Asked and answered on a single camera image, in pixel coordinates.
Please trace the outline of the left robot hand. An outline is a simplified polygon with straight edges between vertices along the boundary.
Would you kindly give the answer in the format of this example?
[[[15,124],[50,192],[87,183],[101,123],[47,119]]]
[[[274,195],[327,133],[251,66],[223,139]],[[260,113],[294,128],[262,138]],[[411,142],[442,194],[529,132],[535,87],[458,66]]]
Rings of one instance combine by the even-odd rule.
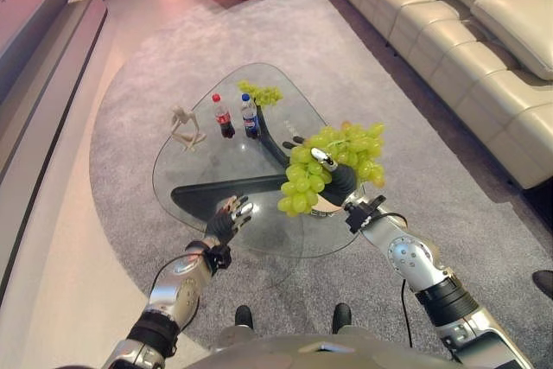
[[[247,196],[234,195],[207,222],[205,235],[216,239],[219,245],[227,245],[244,224],[251,220],[253,203]]]

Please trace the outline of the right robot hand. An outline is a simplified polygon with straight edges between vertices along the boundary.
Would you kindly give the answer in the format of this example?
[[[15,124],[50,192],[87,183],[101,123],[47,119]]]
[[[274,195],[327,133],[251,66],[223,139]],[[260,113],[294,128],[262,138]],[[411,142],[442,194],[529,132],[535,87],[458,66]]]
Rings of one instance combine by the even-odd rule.
[[[354,169],[346,164],[338,164],[328,153],[316,147],[310,153],[331,176],[331,181],[319,192],[319,196],[337,207],[343,206],[357,188]]]

